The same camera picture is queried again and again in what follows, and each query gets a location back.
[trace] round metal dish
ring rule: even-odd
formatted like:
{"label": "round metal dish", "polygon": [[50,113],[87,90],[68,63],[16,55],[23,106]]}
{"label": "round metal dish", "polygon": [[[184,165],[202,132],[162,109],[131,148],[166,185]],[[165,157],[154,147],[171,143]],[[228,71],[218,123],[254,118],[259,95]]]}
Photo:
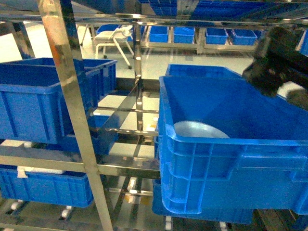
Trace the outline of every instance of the round metal dish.
{"label": "round metal dish", "polygon": [[180,121],[174,124],[175,132],[184,137],[229,138],[221,130],[196,121]]}

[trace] blue crate wall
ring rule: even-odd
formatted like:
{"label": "blue crate wall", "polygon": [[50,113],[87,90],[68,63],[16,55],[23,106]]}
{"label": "blue crate wall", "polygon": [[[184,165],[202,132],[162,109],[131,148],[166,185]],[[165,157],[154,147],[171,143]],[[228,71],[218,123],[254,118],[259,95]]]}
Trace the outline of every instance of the blue crate wall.
{"label": "blue crate wall", "polygon": [[271,6],[264,2],[200,1],[193,16],[232,18]]}
{"label": "blue crate wall", "polygon": [[[160,86],[162,196],[170,212],[234,208],[308,214],[303,190],[308,112],[281,97],[262,96],[242,79],[215,73],[164,77]],[[212,125],[230,139],[180,137],[173,124],[183,120]]]}
{"label": "blue crate wall", "polygon": [[[79,80],[86,111],[95,72]],[[56,144],[73,130],[54,67],[0,64],[0,83],[0,139]]]}
{"label": "blue crate wall", "polygon": [[[115,28],[117,25],[103,25],[105,29],[112,29]],[[98,90],[98,98],[96,101],[101,100],[104,96],[112,92],[116,88],[116,63],[117,60],[109,60],[109,59],[84,59],[83,64],[87,73],[89,71],[96,71],[98,70],[100,73],[98,76],[93,78],[93,81],[96,84],[93,84],[93,92]],[[34,59],[25,59],[25,60],[18,60],[12,61],[8,63],[2,63],[0,65],[6,64],[15,64],[15,65],[25,65],[25,68],[28,66],[53,66],[54,61],[53,58],[34,58]]]}
{"label": "blue crate wall", "polygon": [[303,42],[303,44],[301,46],[300,52],[303,55],[308,55],[308,31],[307,30],[306,30],[304,42]]}
{"label": "blue crate wall", "polygon": [[174,42],[175,43],[193,43],[194,27],[175,27]]}
{"label": "blue crate wall", "polygon": [[234,29],[227,30],[233,45],[253,46],[257,36],[252,30]]}
{"label": "blue crate wall", "polygon": [[152,26],[150,31],[150,42],[168,42],[167,26]]}
{"label": "blue crate wall", "polygon": [[176,16],[177,15],[177,6],[174,4],[151,4],[151,7],[156,15],[169,15]]}
{"label": "blue crate wall", "polygon": [[153,205],[155,214],[178,218],[202,219],[222,221],[230,223],[250,224],[252,221],[253,209],[204,209],[200,214],[176,214],[168,211],[162,202],[162,189],[160,180],[153,180]]}
{"label": "blue crate wall", "polygon": [[225,29],[207,28],[205,32],[205,40],[207,44],[226,44],[228,34]]}

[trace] metal shelf rail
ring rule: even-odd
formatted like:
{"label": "metal shelf rail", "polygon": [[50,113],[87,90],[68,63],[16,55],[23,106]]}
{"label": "metal shelf rail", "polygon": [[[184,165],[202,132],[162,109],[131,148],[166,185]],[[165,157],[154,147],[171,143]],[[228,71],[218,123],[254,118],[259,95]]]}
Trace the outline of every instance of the metal shelf rail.
{"label": "metal shelf rail", "polygon": [[[243,0],[243,1],[259,1],[259,2],[279,2],[279,3],[307,3],[305,0]],[[70,118],[74,127],[74,132],[80,148],[80,155],[66,152],[50,151],[44,149],[25,149],[21,147],[5,147],[0,146],[0,163],[13,166],[29,166],[42,167],[58,170],[67,170],[75,172],[85,172],[88,175],[91,189],[94,196],[97,213],[99,216],[99,224],[85,224],[81,222],[70,221],[50,221],[39,218],[19,217],[18,213],[14,216],[9,214],[0,215],[0,227],[12,228],[17,230],[54,230],[54,231],[96,231],[103,230],[126,230],[115,228],[114,217],[117,217],[117,205],[123,202],[123,195],[127,191],[129,179],[135,177],[135,190],[138,193],[141,185],[141,179],[159,179],[159,161],[155,159],[138,158],[140,145],[146,143],[149,136],[157,135],[156,132],[143,131],[143,110],[142,96],[150,94],[157,97],[159,92],[159,84],[156,80],[146,80],[142,78],[141,68],[141,25],[166,25],[166,26],[189,26],[200,27],[200,35],[204,35],[202,25],[204,23],[213,23],[213,27],[220,28],[255,28],[262,29],[269,26],[284,26],[288,28],[305,29],[308,28],[308,20],[298,19],[292,15],[292,18],[263,18],[253,19],[251,17],[240,19],[228,19],[221,21],[213,21],[209,18],[192,19],[191,11],[194,9],[196,2],[194,1],[190,7],[183,9],[188,2],[178,0],[179,14],[178,16],[156,16],[142,15],[140,4],[135,5],[134,13],[129,14],[104,14],[104,13],[74,13],[70,0],[38,0],[39,11],[21,11],[0,10],[0,20],[9,21],[10,29],[14,34],[14,38],[22,58],[34,57],[31,43],[27,36],[22,21],[43,21],[46,30],[49,45],[51,47],[53,59],[56,63],[56,69],[64,93],[65,101],[68,107]],[[120,140],[134,142],[137,148],[134,157],[117,157],[103,156],[96,159],[93,145],[91,142],[90,131],[87,124],[84,107],[82,104],[81,93],[78,80],[85,78],[85,70],[82,63],[82,55],[77,36],[76,23],[111,23],[111,24],[131,24],[134,25],[134,66],[135,78],[133,80],[125,80],[118,78],[118,90],[130,90],[130,94],[125,98],[122,104],[111,115],[120,118],[120,125],[124,122],[128,113],[134,110],[137,113],[138,130],[121,130],[113,128],[108,122],[104,125],[102,132],[118,132]],[[101,175],[122,176],[126,177],[120,190],[123,192],[117,199],[117,204],[113,208],[110,193],[105,184],[101,181]]]}

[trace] white chair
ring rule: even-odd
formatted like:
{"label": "white chair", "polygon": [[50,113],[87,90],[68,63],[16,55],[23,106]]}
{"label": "white chair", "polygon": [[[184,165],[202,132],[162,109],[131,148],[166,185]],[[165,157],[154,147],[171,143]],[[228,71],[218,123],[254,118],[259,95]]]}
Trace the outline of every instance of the white chair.
{"label": "white chair", "polygon": [[116,46],[118,50],[120,51],[121,55],[123,56],[125,62],[128,65],[128,68],[131,69],[131,65],[126,58],[124,52],[122,51],[119,43],[125,43],[132,55],[134,55],[133,50],[131,49],[127,39],[128,37],[131,37],[131,29],[133,26],[121,26],[120,28],[115,29],[114,31],[103,31],[99,33],[94,38],[94,42],[96,44],[95,49],[95,58],[98,58],[98,51],[100,47],[103,47],[103,57],[104,59],[107,58],[106,53],[106,47],[107,46]]}

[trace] blue storage bin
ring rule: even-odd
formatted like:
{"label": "blue storage bin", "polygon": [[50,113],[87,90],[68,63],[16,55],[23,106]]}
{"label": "blue storage bin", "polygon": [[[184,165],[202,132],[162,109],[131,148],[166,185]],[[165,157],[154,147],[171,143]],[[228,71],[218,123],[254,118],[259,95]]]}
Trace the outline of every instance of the blue storage bin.
{"label": "blue storage bin", "polygon": [[226,44],[228,34],[225,29],[207,28],[205,40],[207,44]]}
{"label": "blue storage bin", "polygon": [[[94,115],[88,118],[93,148],[97,156],[108,155],[112,146],[118,139],[117,133],[108,133],[104,136],[99,135],[99,130],[103,127],[108,119],[109,116],[106,115]],[[119,118],[113,116],[113,118],[110,119],[113,120],[110,123],[112,127],[119,128]],[[49,144],[46,149],[79,153],[79,147],[75,135],[67,135],[63,137],[63,139],[61,139],[58,144]]]}
{"label": "blue storage bin", "polygon": [[[92,116],[89,125],[102,127],[108,116]],[[108,154],[100,147],[100,137],[92,137],[96,154]],[[74,135],[66,136],[58,145],[50,144],[48,150],[79,153]],[[28,178],[17,178],[16,166],[0,165],[0,187],[3,198],[34,201],[56,205],[87,207],[93,201],[88,177],[85,173],[66,171],[63,174],[26,172]]]}
{"label": "blue storage bin", "polygon": [[228,30],[230,39],[233,45],[247,45],[253,46],[257,39],[257,36],[252,30]]}
{"label": "blue storage bin", "polygon": [[[183,120],[214,126],[230,139],[179,136],[174,123]],[[170,212],[308,214],[307,111],[237,78],[160,77],[158,124],[162,197]]]}
{"label": "blue storage bin", "polygon": [[[79,81],[86,111],[95,105],[89,82]],[[58,143],[72,130],[56,69],[0,64],[0,139]]]}
{"label": "blue storage bin", "polygon": [[304,42],[301,46],[300,52],[303,55],[308,55],[308,31],[306,31]]}
{"label": "blue storage bin", "polygon": [[169,212],[162,203],[162,189],[160,180],[153,180],[153,204],[152,210],[155,214],[178,218],[190,218],[212,221],[223,221],[230,223],[250,224],[253,209],[203,209],[200,214],[176,214]]}
{"label": "blue storage bin", "polygon": [[[99,70],[100,74],[93,79],[92,87],[97,88],[93,89],[95,92],[98,91],[98,101],[112,92],[116,88],[116,63],[117,60],[109,59],[84,59],[83,64],[85,66],[85,71],[89,72],[91,70]],[[2,63],[0,65],[6,64],[22,64],[30,66],[54,66],[53,58],[37,58],[37,59],[25,59],[18,60],[9,63]]]}
{"label": "blue storage bin", "polygon": [[103,31],[114,31],[115,29],[117,29],[118,27],[120,27],[121,25],[117,25],[117,24],[106,24],[106,25],[102,25],[100,26],[97,31],[96,34],[99,34]]}
{"label": "blue storage bin", "polygon": [[87,207],[93,201],[85,173],[64,174],[27,172],[28,178],[17,178],[16,166],[0,165],[1,196],[55,205]]}
{"label": "blue storage bin", "polygon": [[239,74],[223,66],[169,64],[166,76],[223,77],[243,79]]}
{"label": "blue storage bin", "polygon": [[175,43],[193,43],[194,27],[176,27],[174,28]]}
{"label": "blue storage bin", "polygon": [[152,26],[150,31],[150,42],[168,42],[168,27]]}

